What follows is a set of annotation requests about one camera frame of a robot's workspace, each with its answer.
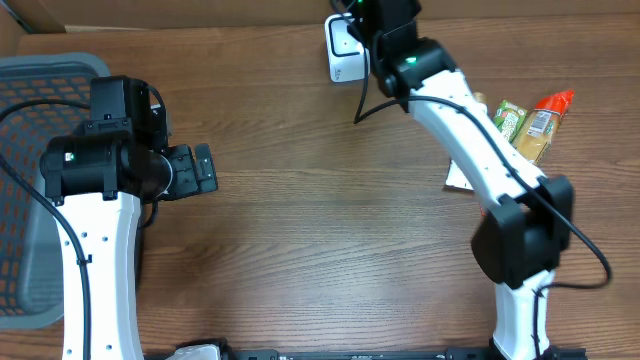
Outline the green tea packet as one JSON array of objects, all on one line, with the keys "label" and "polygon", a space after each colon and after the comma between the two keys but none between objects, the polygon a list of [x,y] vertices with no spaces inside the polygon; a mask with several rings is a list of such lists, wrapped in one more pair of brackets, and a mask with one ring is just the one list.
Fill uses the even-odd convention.
[{"label": "green tea packet", "polygon": [[508,100],[503,100],[493,117],[493,123],[498,128],[502,136],[512,143],[519,133],[527,115],[527,110],[513,104]]}]

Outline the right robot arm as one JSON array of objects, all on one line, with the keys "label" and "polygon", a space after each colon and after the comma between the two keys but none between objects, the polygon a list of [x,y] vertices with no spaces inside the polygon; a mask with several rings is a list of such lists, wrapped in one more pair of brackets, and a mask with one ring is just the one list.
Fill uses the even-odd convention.
[{"label": "right robot arm", "polygon": [[419,36],[418,2],[343,5],[380,90],[441,143],[484,207],[471,247],[496,285],[492,352],[499,359],[552,358],[546,296],[569,242],[570,183],[547,178],[499,134],[453,57],[438,41]]}]

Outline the spaghetti pack with red ends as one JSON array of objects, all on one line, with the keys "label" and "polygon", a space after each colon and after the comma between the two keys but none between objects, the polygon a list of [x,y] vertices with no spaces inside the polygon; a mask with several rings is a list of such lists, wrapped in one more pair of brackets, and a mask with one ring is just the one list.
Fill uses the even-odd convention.
[{"label": "spaghetti pack with red ends", "polygon": [[574,90],[555,93],[540,100],[532,111],[527,111],[519,133],[510,143],[527,161],[534,165],[541,162],[574,96]]}]

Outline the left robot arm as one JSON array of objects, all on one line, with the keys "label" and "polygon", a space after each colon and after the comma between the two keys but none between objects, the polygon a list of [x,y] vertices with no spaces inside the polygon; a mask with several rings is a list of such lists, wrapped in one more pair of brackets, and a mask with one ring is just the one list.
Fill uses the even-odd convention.
[{"label": "left robot arm", "polygon": [[169,144],[159,92],[126,76],[90,83],[90,116],[40,160],[63,264],[63,356],[140,359],[137,243],[146,205],[214,192],[210,148]]}]

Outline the white cream tube gold cap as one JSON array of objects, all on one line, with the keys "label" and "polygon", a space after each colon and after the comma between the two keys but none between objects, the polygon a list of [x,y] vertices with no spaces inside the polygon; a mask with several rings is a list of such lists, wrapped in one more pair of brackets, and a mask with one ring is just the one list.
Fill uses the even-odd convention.
[{"label": "white cream tube gold cap", "polygon": [[[487,97],[484,93],[474,92],[473,98],[478,103],[479,107],[482,108],[485,114],[488,113],[488,101]],[[450,166],[448,170],[448,174],[445,180],[445,186],[448,188],[464,190],[464,191],[472,191],[473,187],[464,176],[463,172],[460,170],[458,165],[454,160],[450,161]]]}]

